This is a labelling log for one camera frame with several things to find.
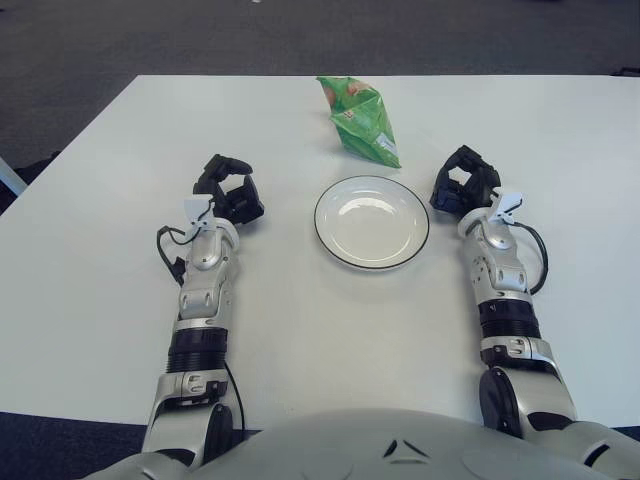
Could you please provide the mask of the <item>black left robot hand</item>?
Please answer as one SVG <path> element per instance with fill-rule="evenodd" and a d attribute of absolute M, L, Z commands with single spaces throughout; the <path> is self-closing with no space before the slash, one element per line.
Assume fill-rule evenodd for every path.
<path fill-rule="evenodd" d="M 253 182 L 252 167 L 241 160 L 215 154 L 205 165 L 203 173 L 194 184 L 192 193 L 210 195 L 213 215 L 232 224 L 247 224 L 264 214 L 258 190 Z M 229 176 L 239 175 L 243 183 L 228 192 L 221 183 Z"/>

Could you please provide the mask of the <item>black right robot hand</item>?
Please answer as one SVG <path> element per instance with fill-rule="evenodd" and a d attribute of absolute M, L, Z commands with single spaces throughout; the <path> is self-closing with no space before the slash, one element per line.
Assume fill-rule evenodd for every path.
<path fill-rule="evenodd" d="M 464 183 L 450 177 L 449 172 L 455 168 L 470 174 Z M 439 170 L 430 204 L 436 210 L 462 218 L 474 209 L 489 207 L 494 189 L 500 186 L 497 170 L 480 154 L 462 145 Z"/>

